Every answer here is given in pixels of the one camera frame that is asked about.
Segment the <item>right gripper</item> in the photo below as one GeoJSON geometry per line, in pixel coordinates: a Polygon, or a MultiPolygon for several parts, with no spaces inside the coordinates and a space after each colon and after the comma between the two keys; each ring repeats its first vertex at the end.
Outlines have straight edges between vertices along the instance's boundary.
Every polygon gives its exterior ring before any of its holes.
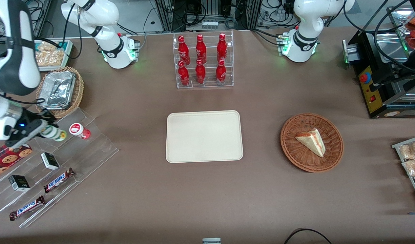
{"type": "Polygon", "coordinates": [[[41,131],[46,123],[57,125],[57,118],[51,113],[33,113],[12,102],[0,102],[0,141],[29,141],[35,136],[51,138],[51,130],[41,131]]]}

